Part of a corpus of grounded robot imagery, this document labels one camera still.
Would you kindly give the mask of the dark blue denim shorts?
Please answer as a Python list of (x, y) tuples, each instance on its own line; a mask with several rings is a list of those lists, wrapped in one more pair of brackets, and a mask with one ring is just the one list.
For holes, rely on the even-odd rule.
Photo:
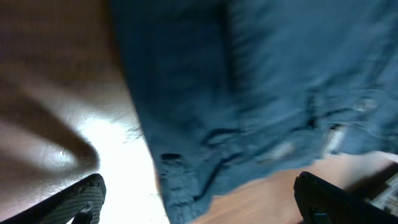
[(397, 152), (397, 1), (115, 0), (111, 13), (171, 223), (325, 154)]

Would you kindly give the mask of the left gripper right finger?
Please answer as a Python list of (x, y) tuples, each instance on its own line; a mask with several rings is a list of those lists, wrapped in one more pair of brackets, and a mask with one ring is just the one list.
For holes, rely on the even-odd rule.
[(397, 224), (395, 215), (309, 172), (296, 178), (294, 197), (304, 224)]

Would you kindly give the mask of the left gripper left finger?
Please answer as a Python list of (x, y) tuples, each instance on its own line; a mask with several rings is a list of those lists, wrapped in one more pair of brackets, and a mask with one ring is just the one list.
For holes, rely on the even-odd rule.
[(14, 215), (2, 224), (98, 224), (106, 186), (100, 174), (91, 174), (46, 200)]

